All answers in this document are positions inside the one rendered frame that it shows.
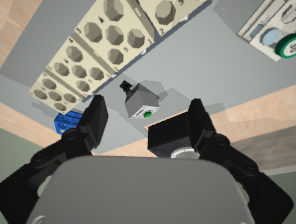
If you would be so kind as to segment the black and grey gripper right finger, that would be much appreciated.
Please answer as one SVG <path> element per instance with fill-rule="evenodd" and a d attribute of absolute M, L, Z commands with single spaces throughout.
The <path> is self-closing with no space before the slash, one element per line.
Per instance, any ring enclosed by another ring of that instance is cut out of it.
<path fill-rule="evenodd" d="M 293 200 L 261 173 L 251 158 L 232 147 L 225 135 L 216 132 L 201 99 L 191 101 L 185 122 L 191 147 L 200 154 L 198 159 L 225 167 L 243 186 L 249 196 L 247 205 L 255 224 L 282 224 L 294 207 Z"/>

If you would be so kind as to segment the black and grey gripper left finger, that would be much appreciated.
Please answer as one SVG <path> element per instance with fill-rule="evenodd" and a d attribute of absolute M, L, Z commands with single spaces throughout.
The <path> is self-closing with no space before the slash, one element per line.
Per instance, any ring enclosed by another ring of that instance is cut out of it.
<path fill-rule="evenodd" d="M 64 131 L 60 140 L 35 153 L 30 163 L 0 183 L 0 211 L 8 224 L 26 224 L 45 179 L 63 162 L 92 155 L 100 145 L 109 117 L 104 97 L 94 95 L 87 108 L 76 128 Z"/>

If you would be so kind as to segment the blue tube rack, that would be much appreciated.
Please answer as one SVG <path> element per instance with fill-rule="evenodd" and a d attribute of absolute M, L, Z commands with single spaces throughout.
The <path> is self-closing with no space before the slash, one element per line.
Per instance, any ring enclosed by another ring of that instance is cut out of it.
<path fill-rule="evenodd" d="M 76 127 L 78 120 L 81 118 L 81 116 L 82 116 L 82 113 L 78 113 L 74 111 L 69 111 L 67 115 L 66 114 L 63 115 L 59 113 L 57 117 L 54 119 L 54 124 L 55 124 L 57 134 L 61 134 L 61 135 L 63 134 L 62 132 L 60 132 L 60 129 L 66 131 L 67 129 Z"/>

